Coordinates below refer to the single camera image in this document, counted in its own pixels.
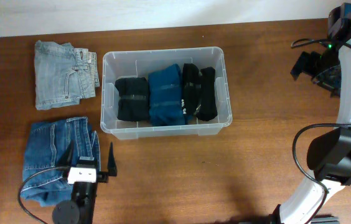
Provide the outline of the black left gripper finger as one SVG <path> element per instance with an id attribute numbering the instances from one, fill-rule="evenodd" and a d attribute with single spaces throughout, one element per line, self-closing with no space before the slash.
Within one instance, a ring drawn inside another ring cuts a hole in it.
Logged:
<path id="1" fill-rule="evenodd" d="M 112 142 L 110 143 L 110 149 L 109 149 L 109 153 L 108 153 L 107 169 L 108 169 L 108 175 L 110 177 L 117 176 L 117 166 L 116 166 L 116 161 L 115 161 L 115 156 L 114 156 L 114 148 L 113 148 Z"/>
<path id="2" fill-rule="evenodd" d="M 65 152 L 60 157 L 57 166 L 71 166 L 73 160 L 74 146 L 73 141 L 67 146 Z"/>

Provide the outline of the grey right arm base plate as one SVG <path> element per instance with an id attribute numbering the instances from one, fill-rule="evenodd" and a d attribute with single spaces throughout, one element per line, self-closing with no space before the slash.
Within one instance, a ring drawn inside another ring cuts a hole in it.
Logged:
<path id="1" fill-rule="evenodd" d="M 311 224 L 340 224 L 340 221 L 338 217 L 316 217 Z"/>

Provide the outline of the teal blue garment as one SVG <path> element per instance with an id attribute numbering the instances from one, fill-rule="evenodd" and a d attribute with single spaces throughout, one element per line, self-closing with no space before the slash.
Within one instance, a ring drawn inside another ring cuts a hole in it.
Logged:
<path id="1" fill-rule="evenodd" d="M 148 75 L 149 115 L 153 126 L 186 125 L 182 111 L 182 75 L 178 64 Z"/>

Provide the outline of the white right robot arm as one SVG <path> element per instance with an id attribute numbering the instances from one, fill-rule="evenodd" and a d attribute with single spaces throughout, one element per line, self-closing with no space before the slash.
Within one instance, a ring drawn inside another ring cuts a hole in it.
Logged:
<path id="1" fill-rule="evenodd" d="M 324 52 L 303 52 L 291 75 L 298 78 L 305 73 L 313 84 L 338 96 L 337 121 L 327 124 L 329 132 L 311 142 L 301 184 L 269 215 L 268 223 L 337 223 L 336 217 L 319 217 L 318 212 L 351 185 L 351 3 L 330 12 L 327 37 L 319 44 Z"/>

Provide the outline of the light blue jeans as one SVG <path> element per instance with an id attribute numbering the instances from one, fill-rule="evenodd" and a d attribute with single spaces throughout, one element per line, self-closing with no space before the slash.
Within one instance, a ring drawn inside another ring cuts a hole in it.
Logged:
<path id="1" fill-rule="evenodd" d="M 35 43 L 35 107 L 49 110 L 78 105 L 96 96 L 100 86 L 97 55 L 70 43 Z"/>

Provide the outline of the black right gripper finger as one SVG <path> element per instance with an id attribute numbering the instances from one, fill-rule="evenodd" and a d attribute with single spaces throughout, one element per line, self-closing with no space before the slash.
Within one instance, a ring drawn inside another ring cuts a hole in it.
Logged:
<path id="1" fill-rule="evenodd" d="M 291 69 L 291 76 L 294 80 L 297 80 L 300 74 L 305 73 L 306 75 L 311 75 L 311 55 L 308 52 L 302 52 L 298 60 Z"/>
<path id="2" fill-rule="evenodd" d="M 320 62 L 321 62 L 321 54 L 315 51 L 310 53 L 310 73 L 311 76 L 314 77 L 319 73 L 320 69 Z"/>

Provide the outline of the black garment with tape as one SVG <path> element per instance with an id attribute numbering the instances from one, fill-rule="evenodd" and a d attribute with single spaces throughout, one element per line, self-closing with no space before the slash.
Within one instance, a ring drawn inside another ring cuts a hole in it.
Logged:
<path id="1" fill-rule="evenodd" d="M 193 63 L 185 63 L 182 71 L 182 112 L 189 120 L 195 116 L 201 121 L 217 117 L 215 101 L 215 69 L 199 69 Z"/>
<path id="2" fill-rule="evenodd" d="M 144 77 L 120 78 L 115 81 L 115 87 L 119 93 L 119 120 L 149 120 L 149 84 Z"/>

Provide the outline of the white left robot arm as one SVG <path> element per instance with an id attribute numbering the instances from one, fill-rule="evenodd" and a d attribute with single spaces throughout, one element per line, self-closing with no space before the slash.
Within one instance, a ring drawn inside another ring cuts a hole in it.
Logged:
<path id="1" fill-rule="evenodd" d="M 96 159 L 79 158 L 76 165 L 72 165 L 74 143 L 67 148 L 65 180 L 73 187 L 71 198 L 56 204 L 52 212 L 55 224 L 89 224 L 93 222 L 95 201 L 99 183 L 107 183 L 110 177 L 118 174 L 113 145 L 108 153 L 107 170 L 98 168 Z"/>

